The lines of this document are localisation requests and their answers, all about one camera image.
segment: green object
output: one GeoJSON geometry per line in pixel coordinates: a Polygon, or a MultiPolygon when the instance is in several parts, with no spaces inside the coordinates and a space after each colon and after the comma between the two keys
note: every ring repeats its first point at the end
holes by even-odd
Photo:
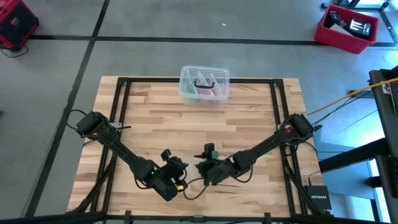
{"type": "Polygon", "coordinates": [[[216,151],[216,150],[214,150],[214,151],[211,153],[211,158],[212,158],[212,159],[217,159],[219,155],[220,155],[219,152],[216,151]]]}

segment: wire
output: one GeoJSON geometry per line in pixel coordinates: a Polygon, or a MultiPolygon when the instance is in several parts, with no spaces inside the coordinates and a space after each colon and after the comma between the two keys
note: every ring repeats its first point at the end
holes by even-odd
{"type": "Polygon", "coordinates": [[[75,130],[76,132],[78,132],[77,131],[77,128],[75,128],[75,127],[73,127],[72,125],[70,125],[70,124],[68,124],[68,119],[69,119],[69,116],[70,116],[70,113],[72,113],[72,112],[80,112],[80,113],[82,113],[82,114],[84,114],[85,116],[87,116],[87,114],[86,113],[84,113],[83,111],[81,111],[81,110],[70,110],[70,111],[68,111],[66,114],[65,114],[65,123],[66,123],[66,125],[70,128],[70,129],[72,129],[72,130],[75,130]]]}
{"type": "MultiPolygon", "coordinates": [[[[199,178],[193,179],[193,180],[189,181],[189,182],[187,183],[187,185],[189,186],[191,183],[193,183],[193,182],[195,182],[195,181],[197,181],[197,180],[203,180],[203,179],[204,179],[203,177],[199,177],[199,178]]],[[[208,186],[209,186],[209,185],[206,185],[206,186],[199,192],[199,194],[196,195],[196,196],[194,196],[193,198],[188,197],[188,196],[186,195],[186,193],[185,193],[185,190],[187,190],[188,187],[187,187],[186,189],[183,190],[182,194],[184,195],[184,197],[185,197],[187,200],[195,200],[196,198],[200,197],[200,196],[204,193],[204,191],[207,189],[208,186]]]]}
{"type": "Polygon", "coordinates": [[[312,174],[310,174],[310,175],[308,176],[308,184],[309,184],[310,186],[312,186],[312,184],[311,184],[311,175],[317,174],[317,173],[319,173],[319,172],[321,172],[321,171],[319,170],[319,171],[313,172],[312,174]]]}
{"type": "MultiPolygon", "coordinates": [[[[68,124],[68,119],[69,119],[69,116],[70,116],[70,113],[72,113],[72,112],[74,112],[74,111],[77,111],[77,112],[80,112],[80,113],[82,113],[82,114],[84,114],[85,116],[87,116],[87,114],[85,113],[85,112],[83,112],[83,111],[81,111],[81,110],[70,110],[70,111],[68,111],[66,114],[65,114],[65,123],[66,123],[66,125],[69,127],[69,128],[71,128],[71,129],[73,129],[73,130],[75,130],[76,132],[78,132],[78,130],[77,130],[77,128],[75,128],[75,127],[73,127],[73,126],[71,126],[70,124],[68,124]]],[[[126,127],[121,127],[121,128],[117,128],[117,129],[119,129],[119,130],[122,130],[122,129],[124,129],[124,128],[131,128],[131,126],[126,126],[126,127]]],[[[112,141],[110,141],[110,140],[108,140],[108,139],[106,139],[106,138],[104,138],[104,137],[102,137],[102,136],[99,136],[99,135],[91,135],[91,136],[82,136],[83,138],[92,138],[92,140],[91,141],[88,141],[88,142],[86,142],[85,144],[87,144],[87,143],[89,143],[89,142],[92,142],[92,141],[97,141],[98,139],[101,139],[102,141],[107,141],[110,145],[112,145],[112,146],[114,146],[113,147],[113,150],[118,150],[129,162],[130,162],[130,164],[132,165],[132,172],[133,173],[135,173],[134,171],[135,171],[135,167],[134,167],[134,163],[130,160],[130,158],[122,151],[122,150],[120,150],[112,141]]],[[[137,187],[139,188],[139,189],[142,189],[142,190],[144,190],[144,189],[149,189],[149,187],[141,187],[139,184],[138,184],[138,181],[137,181],[137,178],[136,178],[136,176],[135,175],[133,175],[134,176],[134,181],[135,181],[135,183],[136,183],[136,185],[137,185],[137,187]]]]}
{"type": "Polygon", "coordinates": [[[95,140],[90,140],[90,141],[85,142],[82,147],[85,147],[87,144],[92,143],[93,141],[95,141],[95,140]]]}
{"type": "Polygon", "coordinates": [[[363,95],[361,95],[361,96],[359,96],[359,97],[346,100],[342,105],[339,105],[335,110],[333,110],[332,112],[326,114],[323,118],[319,119],[318,121],[314,122],[314,123],[312,124],[312,126],[314,126],[314,127],[317,126],[317,125],[318,125],[319,123],[321,123],[324,119],[326,119],[327,117],[329,117],[332,113],[334,113],[334,112],[336,112],[336,111],[342,109],[343,107],[347,106],[348,104],[350,104],[350,103],[352,103],[352,102],[354,102],[354,101],[356,101],[356,100],[358,100],[358,99],[364,97],[364,96],[367,95],[368,93],[370,93],[370,91],[369,91],[369,92],[366,92],[365,94],[363,94],[363,95]]]}
{"type": "Polygon", "coordinates": [[[305,141],[304,143],[310,145],[313,148],[313,150],[315,151],[315,153],[317,154],[317,156],[318,156],[318,150],[316,149],[316,147],[313,144],[311,144],[311,143],[309,143],[307,141],[305,141]]]}
{"type": "Polygon", "coordinates": [[[184,173],[185,173],[184,178],[182,178],[181,181],[183,181],[183,180],[185,180],[185,178],[187,178],[187,175],[188,175],[187,169],[184,169],[184,173]]]}
{"type": "Polygon", "coordinates": [[[22,55],[25,55],[25,54],[27,54],[27,53],[29,52],[29,48],[28,48],[25,44],[23,45],[23,47],[26,48],[26,51],[25,51],[24,53],[21,53],[21,54],[19,54],[19,55],[15,55],[15,56],[7,55],[7,54],[2,50],[1,47],[0,47],[0,50],[1,50],[1,53],[4,54],[7,58],[18,58],[18,57],[20,57],[20,56],[22,56],[22,55]]]}
{"type": "Polygon", "coordinates": [[[336,100],[336,101],[334,101],[332,103],[329,103],[328,105],[326,105],[326,106],[324,106],[322,108],[319,108],[319,109],[317,109],[315,111],[312,111],[311,113],[308,114],[308,116],[310,116],[312,114],[315,114],[315,113],[317,113],[317,112],[319,112],[321,110],[324,110],[324,109],[326,109],[326,108],[328,108],[328,107],[330,107],[332,105],[335,105],[336,103],[340,102],[343,99],[346,99],[346,98],[354,96],[354,95],[356,95],[358,93],[361,93],[364,90],[368,90],[370,88],[374,88],[374,87],[377,87],[377,86],[381,86],[383,84],[392,83],[392,82],[396,82],[396,81],[398,81],[398,78],[393,78],[393,79],[390,79],[390,80],[386,80],[386,81],[383,81],[383,82],[379,82],[379,83],[376,83],[376,84],[373,84],[373,85],[366,86],[364,88],[360,88],[360,89],[358,89],[358,90],[356,90],[356,91],[354,91],[354,92],[352,92],[352,93],[350,93],[350,94],[348,94],[348,95],[346,95],[346,96],[344,96],[344,97],[342,97],[342,98],[340,98],[340,99],[338,99],[338,100],[336,100]]]}
{"type": "Polygon", "coordinates": [[[356,123],[358,123],[358,122],[362,121],[363,119],[365,119],[366,117],[368,117],[368,116],[372,115],[372,114],[373,114],[373,113],[375,113],[376,111],[377,111],[377,109],[376,109],[375,111],[373,111],[373,112],[371,112],[371,113],[369,113],[369,114],[365,115],[365,116],[364,116],[364,117],[362,117],[361,119],[359,119],[359,120],[355,121],[354,123],[352,123],[352,124],[350,124],[349,126],[347,126],[345,129],[343,129],[343,130],[341,130],[341,131],[339,131],[339,132],[337,132],[337,133],[335,133],[335,134],[339,134],[339,133],[343,132],[343,131],[344,131],[344,130],[346,130],[347,128],[349,128],[349,127],[351,127],[352,125],[354,125],[354,124],[356,124],[356,123]]]}
{"type": "Polygon", "coordinates": [[[294,146],[293,150],[290,151],[290,154],[286,154],[286,156],[291,156],[293,153],[297,152],[298,148],[299,148],[298,145],[294,146]]]}

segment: clear plastic bin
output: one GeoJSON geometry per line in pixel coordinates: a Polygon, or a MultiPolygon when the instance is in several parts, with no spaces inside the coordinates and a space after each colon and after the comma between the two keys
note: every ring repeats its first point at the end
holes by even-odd
{"type": "Polygon", "coordinates": [[[190,105],[222,106],[229,95],[229,71],[186,65],[181,69],[180,96],[190,105]]]}

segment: plastic container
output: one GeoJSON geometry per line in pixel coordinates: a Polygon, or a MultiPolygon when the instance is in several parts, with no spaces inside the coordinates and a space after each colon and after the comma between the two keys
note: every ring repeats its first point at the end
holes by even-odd
{"type": "Polygon", "coordinates": [[[186,65],[181,69],[180,96],[189,105],[222,106],[229,95],[226,68],[186,65]]]}
{"type": "Polygon", "coordinates": [[[349,51],[354,54],[361,53],[367,46],[374,44],[376,42],[377,36],[377,27],[379,25],[379,19],[367,16],[358,12],[354,12],[349,9],[345,9],[342,7],[329,5],[326,9],[325,15],[323,15],[321,21],[319,22],[317,31],[315,33],[314,39],[321,43],[338,47],[340,49],[349,51]],[[348,23],[351,19],[359,19],[364,22],[371,23],[371,32],[368,40],[354,37],[351,35],[346,35],[341,32],[337,32],[331,29],[328,29],[324,26],[326,17],[329,11],[336,11],[341,16],[341,18],[348,23]]]}

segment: red plastic bin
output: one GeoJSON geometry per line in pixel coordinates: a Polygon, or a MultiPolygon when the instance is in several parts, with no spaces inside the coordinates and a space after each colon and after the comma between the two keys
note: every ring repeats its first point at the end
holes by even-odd
{"type": "Polygon", "coordinates": [[[319,41],[321,43],[324,43],[324,44],[327,44],[330,46],[334,46],[334,47],[338,47],[340,49],[352,52],[354,54],[359,54],[367,46],[375,43],[378,26],[379,26],[379,19],[377,19],[375,17],[367,16],[367,15],[364,15],[364,14],[361,14],[358,12],[354,12],[352,10],[345,9],[342,7],[329,5],[328,8],[326,9],[326,12],[323,15],[321,21],[319,22],[317,31],[313,38],[316,41],[319,41]],[[369,39],[365,40],[362,38],[343,34],[341,32],[337,32],[335,30],[326,28],[324,26],[324,24],[325,24],[326,17],[330,10],[338,12],[338,14],[341,16],[343,21],[345,21],[346,23],[351,21],[353,18],[360,19],[364,22],[370,22],[371,32],[370,32],[369,39]]]}

